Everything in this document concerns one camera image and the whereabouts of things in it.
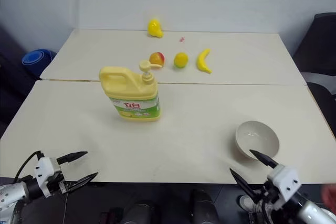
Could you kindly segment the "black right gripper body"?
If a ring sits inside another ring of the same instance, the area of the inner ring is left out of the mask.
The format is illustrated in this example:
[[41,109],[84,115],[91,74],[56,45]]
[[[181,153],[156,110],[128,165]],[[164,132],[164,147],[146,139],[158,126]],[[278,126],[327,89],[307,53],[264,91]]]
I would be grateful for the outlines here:
[[273,206],[274,210],[280,210],[286,203],[286,187],[282,184],[274,184],[272,181],[265,181],[259,188],[253,190],[254,200],[263,201]]

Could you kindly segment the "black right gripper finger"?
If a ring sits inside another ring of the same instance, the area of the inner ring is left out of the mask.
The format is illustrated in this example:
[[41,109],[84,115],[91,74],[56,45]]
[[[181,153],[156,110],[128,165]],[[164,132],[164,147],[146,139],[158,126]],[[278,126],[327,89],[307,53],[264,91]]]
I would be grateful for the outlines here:
[[271,168],[275,168],[278,163],[273,160],[271,157],[259,152],[259,151],[256,151],[256,150],[250,150],[250,152],[259,160],[261,161],[264,165],[266,166],[269,166]]
[[249,196],[254,203],[259,203],[259,195],[249,186],[249,184],[233,169],[229,169],[237,185]]

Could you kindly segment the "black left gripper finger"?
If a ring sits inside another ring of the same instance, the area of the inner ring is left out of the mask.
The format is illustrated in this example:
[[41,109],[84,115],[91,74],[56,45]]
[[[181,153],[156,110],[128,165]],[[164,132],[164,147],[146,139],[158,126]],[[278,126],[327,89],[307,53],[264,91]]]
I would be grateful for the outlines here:
[[98,172],[87,175],[86,177],[83,177],[76,182],[70,182],[70,181],[65,180],[62,182],[62,192],[63,193],[73,193],[74,191],[85,186],[87,183],[91,182],[97,175],[98,175]]
[[70,163],[73,162],[82,156],[88,154],[87,151],[80,151],[80,152],[74,152],[74,153],[69,153],[67,155],[64,155],[62,157],[57,158],[57,163],[59,165],[64,164],[64,163]]

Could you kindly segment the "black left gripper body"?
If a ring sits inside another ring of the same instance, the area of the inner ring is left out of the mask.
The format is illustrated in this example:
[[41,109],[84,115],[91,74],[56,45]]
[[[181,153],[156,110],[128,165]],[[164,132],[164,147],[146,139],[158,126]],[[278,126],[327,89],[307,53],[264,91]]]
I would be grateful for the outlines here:
[[70,187],[70,182],[66,181],[62,172],[57,174],[55,177],[52,177],[50,181],[47,183],[47,188],[51,195],[61,192],[65,194],[68,192],[68,188]]

